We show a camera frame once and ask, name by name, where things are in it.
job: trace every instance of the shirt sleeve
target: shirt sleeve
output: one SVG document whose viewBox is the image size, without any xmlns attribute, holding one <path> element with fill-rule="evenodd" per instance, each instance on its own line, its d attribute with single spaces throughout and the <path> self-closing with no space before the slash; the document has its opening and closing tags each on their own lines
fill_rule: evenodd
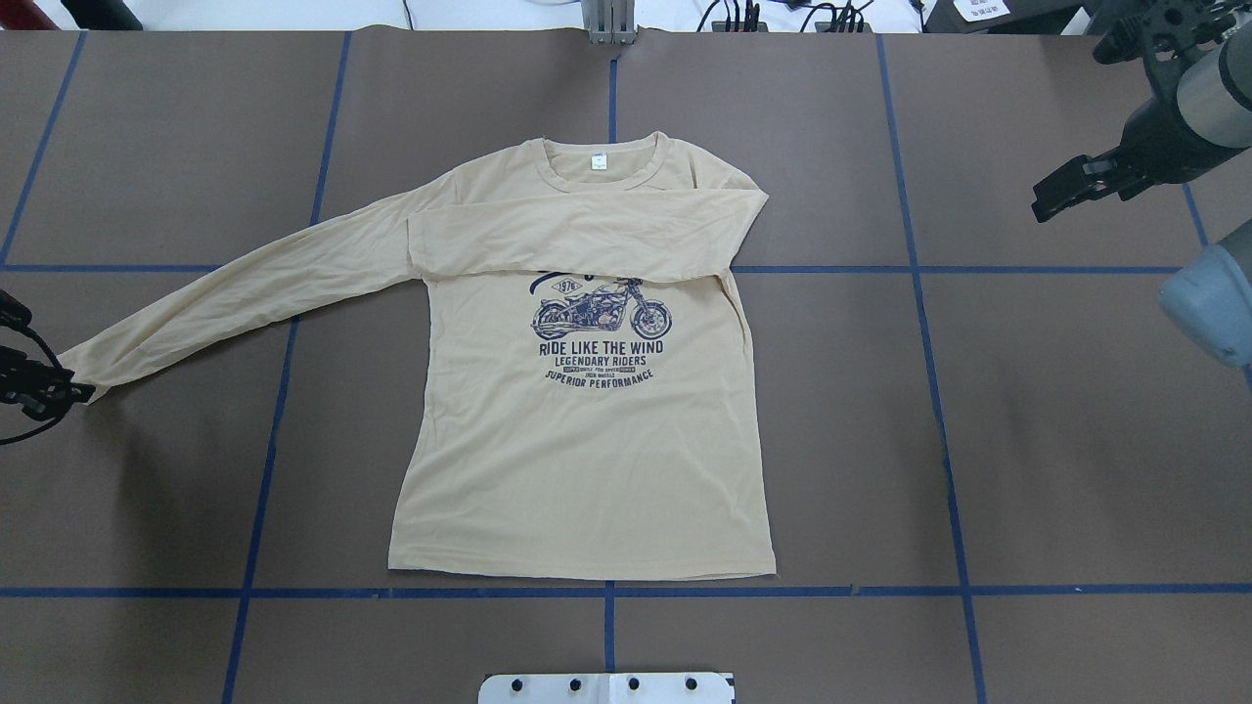
<svg viewBox="0 0 1252 704">
<path fill-rule="evenodd" d="M 74 381 L 114 386 L 214 342 L 417 278 L 406 220 L 452 205 L 454 173 L 272 242 L 156 301 L 59 356 Z"/>
<path fill-rule="evenodd" d="M 414 213 L 424 279 L 557 271 L 672 283 L 722 276 L 766 200 L 755 188 L 596 192 Z M 466 237 L 472 232 L 473 237 Z"/>
</svg>

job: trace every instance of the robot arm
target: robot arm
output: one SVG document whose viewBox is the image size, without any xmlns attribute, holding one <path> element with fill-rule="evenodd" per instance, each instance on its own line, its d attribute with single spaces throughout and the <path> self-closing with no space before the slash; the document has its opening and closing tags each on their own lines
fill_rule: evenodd
<svg viewBox="0 0 1252 704">
<path fill-rule="evenodd" d="M 18 349 L 0 347 L 0 403 L 21 406 L 21 412 L 29 418 L 48 421 L 29 432 L 0 440 L 0 445 L 34 437 L 55 426 L 70 412 L 70 406 L 86 403 L 95 391 L 93 386 L 70 381 L 74 372 L 56 361 L 56 355 L 30 328 L 30 309 L 0 291 L 0 326 L 33 339 L 51 362 L 51 366 L 48 366 L 28 360 L 26 355 Z"/>
<path fill-rule="evenodd" d="M 1252 220 L 1169 277 L 1161 307 L 1218 362 L 1252 362 Z"/>
<path fill-rule="evenodd" d="M 1113 193 L 1129 200 L 1152 185 L 1186 183 L 1252 145 L 1252 30 L 1223 41 L 1242 5 L 1154 0 L 1113 24 L 1096 60 L 1142 58 L 1153 98 L 1131 115 L 1116 148 L 1074 157 L 1035 184 L 1037 220 Z M 1221 44 L 1201 49 L 1213 41 Z"/>
</svg>

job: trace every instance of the black cable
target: black cable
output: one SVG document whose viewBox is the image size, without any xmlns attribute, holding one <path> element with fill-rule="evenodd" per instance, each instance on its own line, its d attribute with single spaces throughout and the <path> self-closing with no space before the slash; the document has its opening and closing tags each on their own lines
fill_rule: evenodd
<svg viewBox="0 0 1252 704">
<path fill-rule="evenodd" d="M 19 334 L 21 334 L 24 337 L 29 337 L 30 339 L 34 339 L 35 344 L 39 346 L 39 348 L 44 352 L 44 355 L 48 355 L 48 361 L 50 361 L 53 363 L 53 368 L 60 370 L 60 371 L 65 371 L 65 367 L 61 366 L 60 361 L 56 358 L 56 355 L 53 353 L 51 347 L 49 347 L 48 343 L 44 342 L 43 337 L 39 337 L 39 333 L 36 333 L 35 331 L 33 331 L 33 329 L 30 329 L 28 327 L 15 327 L 13 329 L 15 329 Z M 61 390 L 65 392 L 65 396 L 68 398 L 69 395 L 70 395 L 70 381 L 69 381 L 68 377 L 61 377 Z M 64 421 L 65 416 L 68 416 L 68 415 L 70 415 L 70 405 L 65 406 L 65 412 L 63 412 L 60 416 L 56 416 L 55 418 L 53 418 L 53 420 L 48 421 L 46 423 L 36 427 L 35 430 L 26 431 L 26 432 L 24 432 L 21 435 L 15 435 L 13 437 L 6 437 L 4 440 L 0 440 L 0 445 L 13 445 L 14 442 L 21 442 L 23 440 L 30 440 L 31 437 L 35 437 L 36 435 L 39 435 L 39 433 L 41 433 L 41 432 L 44 432 L 46 430 L 50 430 L 56 423 Z"/>
<path fill-rule="evenodd" d="M 909 5 L 913 5 L 913 9 L 918 11 L 918 24 L 921 25 L 921 29 L 918 31 L 918 34 L 925 34 L 926 33 L 926 15 L 925 15 L 926 4 L 923 3 L 921 0 L 909 0 Z"/>
<path fill-rule="evenodd" d="M 839 16 L 835 19 L 835 21 L 830 23 L 830 26 L 826 28 L 826 31 L 845 31 L 844 28 L 851 25 L 854 21 L 853 13 L 855 10 L 856 9 L 853 8 L 851 0 L 848 0 L 848 3 L 839 9 Z"/>
<path fill-rule="evenodd" d="M 800 31 L 801 31 L 801 33 L 803 33 L 804 30 L 809 29 L 809 20 L 811 20 L 811 19 L 813 19 L 813 15 L 814 15 L 814 14 L 815 14 L 815 13 L 816 13 L 818 10 L 820 10 L 820 9 L 823 9 L 823 8 L 825 8 L 825 9 L 830 10 L 830 24 L 831 24 L 831 26 L 834 26 L 834 24 L 835 24 L 835 16 L 836 16 L 836 14 L 839 13 L 839 8 L 835 8 L 835 4 L 834 4 L 834 3 L 819 3 L 819 4 L 814 5 L 814 6 L 813 6 L 813 8 L 811 8 L 811 9 L 809 10 L 809 16 L 804 18 L 804 24 L 803 24 L 803 25 L 800 25 Z"/>
<path fill-rule="evenodd" d="M 704 24 L 705 21 L 709 20 L 709 15 L 712 14 L 712 9 L 717 6 L 717 3 L 725 3 L 725 1 L 726 0 L 712 0 L 712 3 L 709 3 L 709 8 L 705 9 L 704 16 L 700 18 L 700 26 L 696 28 L 696 31 L 704 31 Z"/>
<path fill-rule="evenodd" d="M 869 0 L 868 3 L 865 3 L 864 5 L 861 5 L 860 8 L 854 8 L 854 10 L 856 11 L 856 20 L 855 20 L 856 21 L 856 28 L 855 28 L 855 30 L 853 28 L 848 28 L 848 31 L 856 31 L 858 34 L 865 31 L 865 8 L 869 8 L 873 4 L 874 4 L 874 0 Z"/>
</svg>

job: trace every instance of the long-sleeve t-shirt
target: long-sleeve t-shirt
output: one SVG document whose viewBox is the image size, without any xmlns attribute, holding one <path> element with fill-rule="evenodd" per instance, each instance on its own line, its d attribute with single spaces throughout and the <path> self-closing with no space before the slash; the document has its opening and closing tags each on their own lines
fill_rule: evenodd
<svg viewBox="0 0 1252 704">
<path fill-rule="evenodd" d="M 772 574 L 730 272 L 765 199 L 661 133 L 532 139 L 260 247 L 60 358 L 95 402 L 220 339 L 418 278 L 431 353 L 392 569 Z"/>
</svg>

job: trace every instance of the motorcycle graphic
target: motorcycle graphic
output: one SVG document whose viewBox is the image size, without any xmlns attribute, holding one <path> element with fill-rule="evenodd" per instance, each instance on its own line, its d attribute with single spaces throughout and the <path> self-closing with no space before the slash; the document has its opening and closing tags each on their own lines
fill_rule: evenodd
<svg viewBox="0 0 1252 704">
<path fill-rule="evenodd" d="M 644 298 L 639 291 L 642 283 L 637 278 L 620 278 L 591 293 L 567 296 L 565 301 L 545 299 L 531 327 L 542 339 L 556 339 L 578 331 L 613 332 L 621 328 L 626 304 L 634 299 L 636 307 L 630 318 L 631 329 L 644 339 L 657 339 L 670 332 L 674 319 L 665 303 Z"/>
</svg>

